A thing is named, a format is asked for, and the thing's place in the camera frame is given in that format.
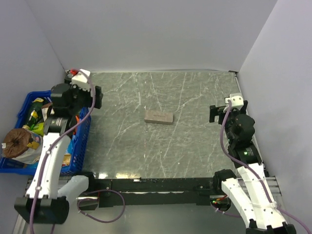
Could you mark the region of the grey felt glasses case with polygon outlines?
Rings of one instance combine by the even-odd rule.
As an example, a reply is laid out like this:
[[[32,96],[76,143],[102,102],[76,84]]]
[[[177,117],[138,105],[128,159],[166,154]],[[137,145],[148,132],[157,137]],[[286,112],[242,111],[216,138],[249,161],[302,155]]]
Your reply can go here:
[[[146,110],[144,114],[145,123],[171,125],[174,122],[174,114],[169,112]]]

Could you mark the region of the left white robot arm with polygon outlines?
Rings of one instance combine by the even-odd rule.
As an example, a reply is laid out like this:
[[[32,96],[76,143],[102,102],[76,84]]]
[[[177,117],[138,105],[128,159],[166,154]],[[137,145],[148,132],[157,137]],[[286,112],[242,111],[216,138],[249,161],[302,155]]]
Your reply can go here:
[[[76,115],[81,109],[100,109],[102,91],[99,86],[84,91],[77,85],[58,84],[51,89],[52,104],[44,124],[41,156],[35,176],[24,197],[16,198],[14,208],[29,224],[63,224],[72,202],[83,193],[96,191],[95,178],[91,172],[73,176],[59,188],[59,176],[65,151],[73,131],[90,119],[90,112],[80,121]]]

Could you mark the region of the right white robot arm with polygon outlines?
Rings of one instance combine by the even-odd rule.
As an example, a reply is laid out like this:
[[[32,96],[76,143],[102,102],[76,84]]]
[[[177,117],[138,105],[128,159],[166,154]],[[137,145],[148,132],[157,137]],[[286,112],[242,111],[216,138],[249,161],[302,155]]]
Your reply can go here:
[[[238,94],[225,98],[225,106],[210,106],[209,122],[218,117],[220,146],[233,162],[246,188],[229,169],[215,172],[213,189],[225,194],[239,212],[248,234],[294,234],[293,224],[279,210],[266,180],[263,162],[252,138],[255,120],[247,115],[248,102]]]

